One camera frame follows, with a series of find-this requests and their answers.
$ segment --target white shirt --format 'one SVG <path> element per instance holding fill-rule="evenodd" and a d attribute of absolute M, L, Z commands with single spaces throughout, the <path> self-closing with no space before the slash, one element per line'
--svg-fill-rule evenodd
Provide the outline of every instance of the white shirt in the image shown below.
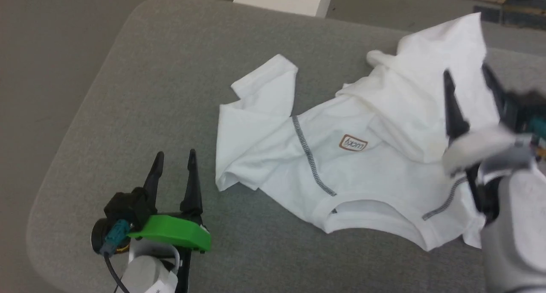
<path fill-rule="evenodd" d="M 216 184 L 260 188 L 326 233 L 369 228 L 431 250 L 463 234 L 479 247 L 483 218 L 464 177 L 440 163 L 447 147 L 443 71 L 472 128 L 499 116 L 481 65 L 479 14 L 406 36 L 396 56 L 336 97 L 291 116 L 298 68 L 281 55 L 236 81 L 220 106 Z"/>

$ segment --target gray floor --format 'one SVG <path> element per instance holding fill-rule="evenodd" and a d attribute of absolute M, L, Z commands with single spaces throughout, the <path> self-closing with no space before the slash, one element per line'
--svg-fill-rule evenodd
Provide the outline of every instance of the gray floor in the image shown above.
<path fill-rule="evenodd" d="M 143 1 L 0 0 L 2 292 L 58 293 L 27 260 L 27 215 L 115 36 Z M 332 0 L 328 17 L 416 31 L 470 13 L 475 4 L 472 0 Z M 490 46 L 546 56 L 546 32 L 487 23 L 484 34 Z"/>

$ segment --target shirt logo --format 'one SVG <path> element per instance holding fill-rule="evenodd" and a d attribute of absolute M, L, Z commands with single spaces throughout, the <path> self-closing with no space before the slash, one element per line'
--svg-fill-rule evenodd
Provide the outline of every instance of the shirt logo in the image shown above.
<path fill-rule="evenodd" d="M 340 148 L 347 151 L 362 151 L 368 145 L 367 141 L 345 134 L 340 142 Z"/>

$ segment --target gray fabric surface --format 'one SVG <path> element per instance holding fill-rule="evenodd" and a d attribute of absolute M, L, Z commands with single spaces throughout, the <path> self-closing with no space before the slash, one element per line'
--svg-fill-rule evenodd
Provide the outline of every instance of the gray fabric surface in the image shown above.
<path fill-rule="evenodd" d="M 261 191 L 214 184 L 218 105 L 230 84 L 275 54 L 300 69 L 294 114 L 367 75 L 373 49 L 394 52 L 404 32 L 210 0 L 150 0 L 131 14 L 74 119 L 31 211 L 36 270 L 67 292 L 111 292 L 90 248 L 94 222 L 117 191 L 140 186 L 164 151 L 157 207 L 176 211 L 191 148 L 212 251 L 192 259 L 191 292 L 476 292 L 480 251 L 460 240 L 423 252 L 371 229 L 326 235 Z M 546 59 L 491 50 L 510 86 L 546 87 Z M 125 255 L 113 259 L 121 273 Z"/>

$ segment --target teal connector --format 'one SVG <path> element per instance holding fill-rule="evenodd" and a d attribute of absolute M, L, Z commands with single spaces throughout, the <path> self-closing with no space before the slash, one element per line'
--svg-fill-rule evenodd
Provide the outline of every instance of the teal connector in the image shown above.
<path fill-rule="evenodd" d="M 129 231 L 131 231 L 129 223 L 125 219 L 118 220 L 104 238 L 104 244 L 101 250 L 99 250 L 101 255 L 108 254 L 109 257 L 113 256 L 116 253 L 119 243 L 127 237 Z"/>

